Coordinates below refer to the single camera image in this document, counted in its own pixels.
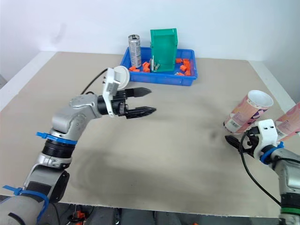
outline blue strap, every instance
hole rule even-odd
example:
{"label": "blue strap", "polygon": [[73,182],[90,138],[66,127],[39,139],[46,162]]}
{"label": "blue strap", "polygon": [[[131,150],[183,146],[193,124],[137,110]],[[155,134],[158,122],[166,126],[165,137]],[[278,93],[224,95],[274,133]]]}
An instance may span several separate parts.
{"label": "blue strap", "polygon": [[18,188],[15,188],[15,187],[11,187],[9,185],[5,185],[3,186],[3,188],[7,189],[7,190],[10,190],[10,191],[13,191],[14,192],[14,195],[20,195],[20,194],[29,194],[29,195],[35,195],[35,196],[38,196],[40,197],[41,199],[44,200],[44,205],[43,205],[43,208],[42,210],[40,211],[38,217],[37,217],[37,221],[39,221],[43,215],[43,213],[46,211],[46,209],[48,208],[48,205],[49,205],[49,199],[46,195],[40,193],[40,192],[37,192],[37,191],[30,191],[30,190],[23,190],[21,187],[18,187]]}
{"label": "blue strap", "polygon": [[285,146],[284,146],[284,143],[283,143],[283,142],[280,142],[280,144],[277,145],[277,147],[274,147],[274,148],[272,148],[272,149],[266,151],[266,152],[261,156],[260,161],[261,161],[262,163],[264,163],[264,164],[267,165],[267,163],[265,163],[266,158],[267,158],[269,155],[271,155],[271,154],[273,153],[273,151],[275,151],[276,149],[281,149],[281,148],[284,148],[284,147],[285,147]]}
{"label": "blue strap", "polygon": [[63,138],[60,138],[60,137],[55,137],[55,136],[47,134],[47,133],[37,132],[36,136],[39,136],[39,137],[44,138],[44,139],[47,138],[47,139],[50,139],[50,140],[53,140],[53,141],[56,141],[56,142],[60,142],[60,143],[65,143],[65,144],[77,144],[77,141],[72,141],[72,140],[63,139]]}

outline pink paper cup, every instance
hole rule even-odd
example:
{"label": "pink paper cup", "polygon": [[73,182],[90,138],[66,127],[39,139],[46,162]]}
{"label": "pink paper cup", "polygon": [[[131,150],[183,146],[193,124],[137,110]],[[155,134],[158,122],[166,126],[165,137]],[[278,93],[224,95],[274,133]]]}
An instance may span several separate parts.
{"label": "pink paper cup", "polygon": [[300,133],[300,102],[275,121],[278,141],[286,141]]}
{"label": "pink paper cup", "polygon": [[274,104],[270,95],[251,90],[226,118],[223,125],[231,133],[241,134]]}

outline floor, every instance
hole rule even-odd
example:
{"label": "floor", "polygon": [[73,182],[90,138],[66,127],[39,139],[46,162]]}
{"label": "floor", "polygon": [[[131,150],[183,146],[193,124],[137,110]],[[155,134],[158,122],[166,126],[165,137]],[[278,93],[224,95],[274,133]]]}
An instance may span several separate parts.
{"label": "floor", "polygon": [[107,207],[75,206],[56,203],[58,217],[53,205],[42,216],[37,225],[66,225],[68,217],[77,210],[92,212],[85,225],[277,225],[276,218],[219,217],[186,213],[158,212],[147,210],[114,209]]}

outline table surface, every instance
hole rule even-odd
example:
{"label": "table surface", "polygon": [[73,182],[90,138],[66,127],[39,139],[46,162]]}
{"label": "table surface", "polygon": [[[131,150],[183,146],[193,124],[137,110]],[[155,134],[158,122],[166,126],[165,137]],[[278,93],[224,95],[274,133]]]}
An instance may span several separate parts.
{"label": "table surface", "polygon": [[[121,55],[59,52],[0,114],[0,185],[21,187],[43,149],[37,131]],[[236,149],[226,143],[223,120],[249,90],[271,95],[247,61],[197,59],[191,87],[130,82],[152,93],[127,100],[129,108],[156,107],[127,120],[104,116],[87,126],[67,169],[62,202],[230,216],[277,217],[279,207],[248,177]],[[89,90],[102,93],[102,79]],[[278,103],[262,119],[283,114]],[[294,136],[286,148],[300,153]],[[246,157],[250,171],[277,199],[278,178]],[[11,195],[0,189],[0,194]]]}

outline blue plastic tray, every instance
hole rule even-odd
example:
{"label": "blue plastic tray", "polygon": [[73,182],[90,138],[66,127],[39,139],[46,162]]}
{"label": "blue plastic tray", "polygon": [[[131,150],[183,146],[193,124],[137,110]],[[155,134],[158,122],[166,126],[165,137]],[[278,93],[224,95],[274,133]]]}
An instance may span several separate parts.
{"label": "blue plastic tray", "polygon": [[[151,58],[151,48],[141,47],[141,55],[142,63],[144,63],[145,61],[149,62]],[[190,49],[177,49],[176,57],[190,60],[191,76],[174,75],[177,72],[183,73],[179,68],[182,63],[176,63],[174,71],[163,73],[145,73],[142,72],[143,68],[140,67],[138,69],[140,69],[141,72],[130,71],[130,81],[191,86],[193,80],[197,79],[198,77],[194,51]],[[125,66],[126,68],[131,67],[129,48],[127,48],[127,50],[125,51],[120,65]]]}

